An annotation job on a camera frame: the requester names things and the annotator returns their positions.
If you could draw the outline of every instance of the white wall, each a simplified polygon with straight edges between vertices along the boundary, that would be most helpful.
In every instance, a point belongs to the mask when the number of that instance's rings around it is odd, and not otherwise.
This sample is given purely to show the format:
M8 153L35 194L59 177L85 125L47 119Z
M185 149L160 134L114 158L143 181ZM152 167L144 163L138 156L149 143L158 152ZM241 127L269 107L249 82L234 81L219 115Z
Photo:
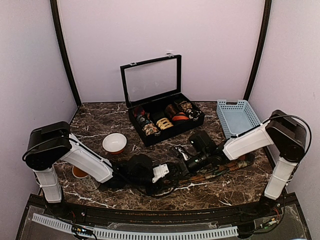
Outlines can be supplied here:
M61 0L60 17L83 102L124 101L120 66L182 55L191 100L242 99L264 0Z
M49 0L2 0L0 33L0 233L15 239L29 194L38 191L21 159L30 132L70 121L76 104Z
M320 239L319 13L319 1L273 1L265 47L250 98L261 120L280 109L302 117L311 126L310 152L288 190L296 192L313 239Z

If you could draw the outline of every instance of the black metal frame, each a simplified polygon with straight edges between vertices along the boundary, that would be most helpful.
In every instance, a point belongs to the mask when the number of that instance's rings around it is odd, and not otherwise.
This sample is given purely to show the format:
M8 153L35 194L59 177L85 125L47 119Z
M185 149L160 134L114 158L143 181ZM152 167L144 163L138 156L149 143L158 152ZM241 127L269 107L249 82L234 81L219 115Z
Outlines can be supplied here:
M77 107L79 108L82 103L81 103L79 92L78 92L78 89L76 86L74 75L71 70L68 54L67 54L66 44L65 44L65 40L64 40L62 27L61 27L60 17L59 17L59 9L58 9L57 0L50 0L50 4L51 4L51 12L52 12L52 18L53 18L53 23L54 23L54 28L55 28L56 39L58 41L58 45L60 48L60 54L62 57L65 73L66 73L66 76L67 76L69 84L70 84L73 98L75 100Z
M69 58L68 58L68 54L67 54L67 49L66 49L63 31L62 31L61 22L60 22L60 17L59 17L59 9L58 9L57 0L50 0L50 3L51 3L51 11L52 11L52 17L53 17L53 22L54 22L56 38L58 40L65 72L68 77L68 81L69 81L76 105L78 107L80 107L82 102L81 102L79 92L78 92L78 89L76 86L76 82L75 82L75 79L74 79L74 76L73 76L73 73L72 73L72 70L70 67L70 62L69 62ZM259 68L259 64L260 64L260 60L261 60L261 56L262 56L262 51L264 49L266 35L267 35L267 29L268 29L268 23L269 23L269 18L270 18L270 11L271 11L271 4L272 4L272 0L265 0L259 40L258 40L258 44L257 44L255 56L254 56L254 61L253 61L250 77L249 77L249 80L248 80L248 83L246 86L246 90L245 90L245 94L243 97L244 100L249 99L250 94L253 89L253 86L254 86L254 83L255 83L256 76L257 76L257 72L258 72L258 68Z
M277 200L280 208L283 206L282 196ZM307 239L311 239L308 225L295 193L289 193L285 198L285 205L295 204ZM183 210L183 211L141 211L141 210L121 210L102 207L85 206L80 204L68 203L70 209L76 216L76 224L86 226L108 226L110 223L127 223L136 225L183 225L195 223L214 223L220 226L231 224L233 226L243 226L252 223L257 216L246 216L239 214L239 211L249 212L257 205L257 202L217 207L202 210ZM20 240L25 220L30 206L46 209L45 200L41 196L31 194L16 235L16 240Z
M270 18L270 12L271 12L271 3L272 0L265 0L264 3L264 10L263 10L263 17L262 17L262 24L261 24L261 30L260 30L260 35L259 35L259 40L258 40L258 45L256 47L255 51L255 56L254 56L254 61L249 77L249 81L246 86L246 90L243 96L244 100L249 100L252 89L254 87L254 83L256 80L261 56L262 56L262 51L264 49L265 45L265 40L266 40L266 35L267 35L267 29L268 29L268 24L269 24L269 18Z

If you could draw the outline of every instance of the open lid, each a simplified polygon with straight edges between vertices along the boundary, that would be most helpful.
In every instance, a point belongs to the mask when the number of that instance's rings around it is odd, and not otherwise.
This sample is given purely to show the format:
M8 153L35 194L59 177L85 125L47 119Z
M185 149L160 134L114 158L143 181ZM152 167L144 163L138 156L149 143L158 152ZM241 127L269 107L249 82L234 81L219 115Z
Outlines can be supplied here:
M133 62L120 69L127 108L181 92L181 55Z

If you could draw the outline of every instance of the bowl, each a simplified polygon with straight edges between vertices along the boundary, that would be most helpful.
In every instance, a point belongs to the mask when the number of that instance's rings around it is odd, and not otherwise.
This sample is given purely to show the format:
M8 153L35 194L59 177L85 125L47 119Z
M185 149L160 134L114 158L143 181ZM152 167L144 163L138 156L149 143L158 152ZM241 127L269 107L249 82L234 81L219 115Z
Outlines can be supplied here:
M103 148L110 154L120 154L124 151L127 138L121 133L112 133L106 136L102 142Z

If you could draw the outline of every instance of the blue plastic basket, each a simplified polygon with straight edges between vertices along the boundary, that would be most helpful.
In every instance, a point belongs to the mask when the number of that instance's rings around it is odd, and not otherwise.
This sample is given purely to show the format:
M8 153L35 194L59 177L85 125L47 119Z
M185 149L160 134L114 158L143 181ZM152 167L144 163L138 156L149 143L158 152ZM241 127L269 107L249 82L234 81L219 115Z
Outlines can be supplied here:
M227 103L227 100L218 100L216 113L227 139L260 124L257 115L246 100L238 100L236 104Z

